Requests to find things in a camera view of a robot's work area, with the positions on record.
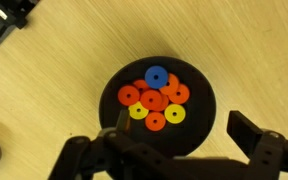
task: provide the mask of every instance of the black round dish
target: black round dish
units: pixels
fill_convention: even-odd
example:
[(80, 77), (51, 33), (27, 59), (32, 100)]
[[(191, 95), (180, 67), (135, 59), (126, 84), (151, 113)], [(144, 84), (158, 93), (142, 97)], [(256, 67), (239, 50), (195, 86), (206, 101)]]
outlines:
[(203, 74), (192, 65), (171, 57), (148, 57), (134, 61), (119, 72), (106, 85), (99, 108), (102, 128), (114, 127), (121, 109), (126, 108), (117, 99), (118, 90), (139, 78), (154, 65), (164, 67), (188, 86), (191, 95), (183, 105), (186, 117), (179, 124), (166, 123), (158, 132), (145, 127), (144, 120), (131, 120), (130, 137), (135, 142), (144, 142), (167, 157), (186, 156), (205, 140), (214, 123), (216, 103), (211, 85)]

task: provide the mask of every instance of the orange ring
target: orange ring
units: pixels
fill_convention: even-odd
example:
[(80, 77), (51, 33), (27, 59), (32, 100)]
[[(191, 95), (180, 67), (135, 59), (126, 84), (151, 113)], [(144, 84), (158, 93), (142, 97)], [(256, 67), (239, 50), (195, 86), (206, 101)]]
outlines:
[(178, 86), (177, 91), (168, 98), (175, 104), (184, 104), (190, 97), (190, 90), (184, 84)]
[(156, 90), (147, 90), (141, 96), (141, 103), (144, 108), (153, 110), (162, 104), (162, 95)]
[(118, 100), (124, 106), (131, 106), (140, 99), (140, 92), (131, 85), (123, 86), (117, 94)]
[(144, 79), (138, 79), (133, 82), (133, 85), (138, 89), (140, 93), (143, 93), (146, 90), (149, 90), (150, 87), (147, 85)]
[(165, 95), (172, 95), (178, 89), (179, 84), (180, 84), (180, 80), (178, 79), (178, 77), (172, 73), (168, 73), (167, 84), (161, 87), (160, 91), (161, 93)]
[(166, 119), (160, 112), (151, 112), (145, 118), (145, 126), (151, 131), (159, 131), (164, 128)]
[(164, 94), (161, 95), (162, 95), (162, 104), (158, 108), (153, 109), (154, 111), (164, 111), (168, 106), (170, 100), (166, 95)]

